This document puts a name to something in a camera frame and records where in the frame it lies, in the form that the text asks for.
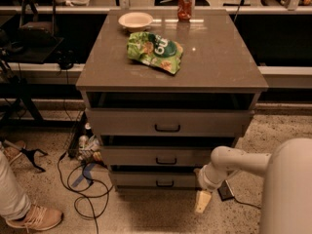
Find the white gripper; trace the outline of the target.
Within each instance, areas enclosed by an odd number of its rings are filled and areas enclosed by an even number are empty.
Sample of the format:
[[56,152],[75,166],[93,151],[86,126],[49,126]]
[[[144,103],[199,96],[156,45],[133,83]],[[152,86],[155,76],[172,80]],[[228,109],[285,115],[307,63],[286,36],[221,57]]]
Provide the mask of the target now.
[[217,169],[214,165],[205,165],[197,172],[197,180],[203,190],[196,193],[194,211],[196,214],[202,214],[212,199],[214,190],[220,188],[227,178],[227,171]]

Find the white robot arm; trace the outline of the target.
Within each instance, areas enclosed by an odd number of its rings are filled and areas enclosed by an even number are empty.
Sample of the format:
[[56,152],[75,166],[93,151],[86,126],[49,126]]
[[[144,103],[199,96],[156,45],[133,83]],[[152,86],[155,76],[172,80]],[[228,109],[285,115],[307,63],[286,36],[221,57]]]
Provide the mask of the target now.
[[240,171],[264,178],[259,234],[312,234],[311,138],[287,140],[271,153],[215,148],[210,163],[195,171],[195,211],[202,213],[213,192]]

